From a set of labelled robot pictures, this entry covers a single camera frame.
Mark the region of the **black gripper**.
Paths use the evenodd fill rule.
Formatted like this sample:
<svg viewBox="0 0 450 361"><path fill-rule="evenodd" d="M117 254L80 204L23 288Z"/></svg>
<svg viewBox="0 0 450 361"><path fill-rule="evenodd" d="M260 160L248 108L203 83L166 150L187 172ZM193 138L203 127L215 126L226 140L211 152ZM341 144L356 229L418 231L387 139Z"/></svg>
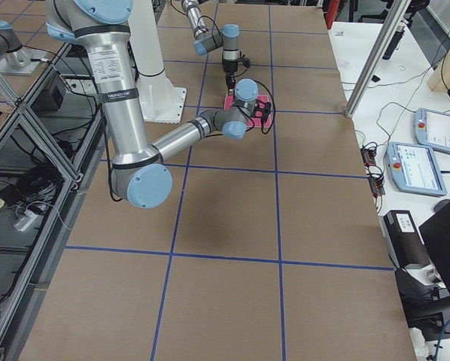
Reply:
<svg viewBox="0 0 450 361"><path fill-rule="evenodd" d="M222 69L226 76L227 92L235 89L235 73L238 71L240 59L222 59Z"/></svg>

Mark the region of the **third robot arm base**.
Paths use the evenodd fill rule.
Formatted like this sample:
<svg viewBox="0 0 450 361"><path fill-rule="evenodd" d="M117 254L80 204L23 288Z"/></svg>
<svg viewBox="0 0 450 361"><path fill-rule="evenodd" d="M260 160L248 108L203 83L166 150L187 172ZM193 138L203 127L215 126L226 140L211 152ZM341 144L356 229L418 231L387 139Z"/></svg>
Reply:
<svg viewBox="0 0 450 361"><path fill-rule="evenodd" d="M47 55L46 50L24 47L10 23L0 20L0 72L29 76Z"/></svg>

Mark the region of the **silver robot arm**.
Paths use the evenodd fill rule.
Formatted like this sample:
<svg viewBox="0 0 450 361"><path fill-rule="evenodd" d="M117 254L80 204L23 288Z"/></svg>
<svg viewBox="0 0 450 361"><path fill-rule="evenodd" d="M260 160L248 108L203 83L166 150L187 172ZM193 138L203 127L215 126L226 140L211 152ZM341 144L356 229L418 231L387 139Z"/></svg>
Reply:
<svg viewBox="0 0 450 361"><path fill-rule="evenodd" d="M148 138L146 121L180 120L186 96L166 76L149 1L48 1L47 30L85 48L115 149L110 188L136 207L155 208L167 199L167 159L212 132L243 138L255 115L258 86L243 79L229 108L204 111L155 141Z"/></svg>
<svg viewBox="0 0 450 361"><path fill-rule="evenodd" d="M225 76L227 92L233 93L236 86L236 72L243 60L239 49L240 29L237 24L226 24L219 29L214 20L202 14L199 5L202 1L181 1L181 8L193 31L194 49L199 56L222 49L222 69Z"/></svg>

